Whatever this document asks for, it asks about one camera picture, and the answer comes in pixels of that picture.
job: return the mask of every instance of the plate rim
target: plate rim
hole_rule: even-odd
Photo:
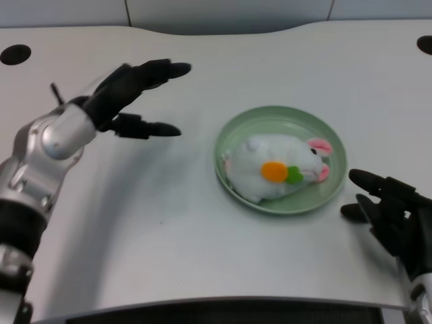
[[[344,174],[342,176],[342,180],[340,181],[340,183],[338,184],[337,188],[322,202],[311,206],[311,207],[307,207],[307,208],[303,208],[303,209],[298,209],[296,211],[275,211],[273,209],[267,209],[265,207],[261,207],[258,206],[256,204],[254,204],[253,202],[250,202],[248,200],[246,200],[245,198],[241,197],[239,194],[237,194],[237,192],[235,192],[231,186],[228,185],[228,183],[225,181],[224,175],[221,175],[218,167],[217,167],[217,160],[218,160],[218,156],[217,156],[217,146],[218,143],[221,139],[222,134],[224,133],[225,129],[228,127],[228,125],[234,121],[236,118],[240,117],[241,115],[245,114],[245,113],[249,113],[253,110],[257,110],[257,109],[262,109],[262,108],[269,108],[269,107],[277,107],[277,108],[288,108],[288,109],[293,109],[293,110],[297,110],[297,111],[301,111],[302,113],[305,113],[307,115],[312,116],[313,118],[318,119],[321,123],[323,123],[325,126],[327,126],[335,135],[336,137],[339,139],[340,144],[344,150],[344,163],[345,163],[345,171]],[[339,137],[338,133],[329,125],[327,124],[325,121],[323,121],[321,118],[318,118],[317,116],[313,115],[312,113],[309,113],[308,111],[302,110],[302,109],[298,109],[298,108],[293,108],[290,106],[283,106],[283,105],[265,105],[265,106],[259,106],[259,107],[254,107],[251,109],[247,109],[237,115],[235,115],[233,118],[231,118],[229,121],[227,121],[225,123],[225,125],[222,127],[222,129],[220,130],[220,132],[218,133],[217,137],[216,137],[216,141],[215,144],[213,146],[213,164],[214,164],[214,168],[215,168],[215,172],[217,175],[217,179],[219,180],[219,182],[223,185],[223,187],[238,201],[240,201],[242,204],[245,204],[246,206],[258,210],[258,211],[262,211],[264,213],[269,213],[269,214],[273,214],[273,215],[293,215],[293,214],[301,214],[301,213],[306,213],[309,211],[313,211],[315,209],[318,209],[319,207],[322,207],[323,205],[326,205],[331,199],[333,199],[339,192],[340,190],[343,188],[344,184],[345,184],[345,179],[346,176],[348,174],[348,158],[346,155],[346,149],[345,149],[345,145],[344,142],[342,141],[342,139]]]

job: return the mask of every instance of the stuffed bunny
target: stuffed bunny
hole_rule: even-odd
[[[324,181],[330,168],[322,157],[332,151],[328,141],[319,138],[304,142],[290,135],[262,134],[247,138],[222,159],[234,190],[246,200],[259,203]]]

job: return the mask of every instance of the black hole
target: black hole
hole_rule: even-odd
[[[432,55],[432,36],[422,36],[417,40],[417,47],[424,53]]]
[[[32,50],[27,45],[14,45],[6,48],[0,54],[0,62],[6,65],[17,65],[26,61]]]

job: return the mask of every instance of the wall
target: wall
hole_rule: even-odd
[[[0,0],[0,27],[121,25],[245,34],[309,22],[432,18],[432,0]]]
[[[128,25],[124,0],[0,0],[0,27]]]

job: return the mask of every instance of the green felt leaf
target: green felt leaf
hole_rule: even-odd
[[[289,184],[296,184],[297,182],[303,181],[303,175],[300,173],[298,167],[289,167],[288,168],[288,178],[285,182]]]

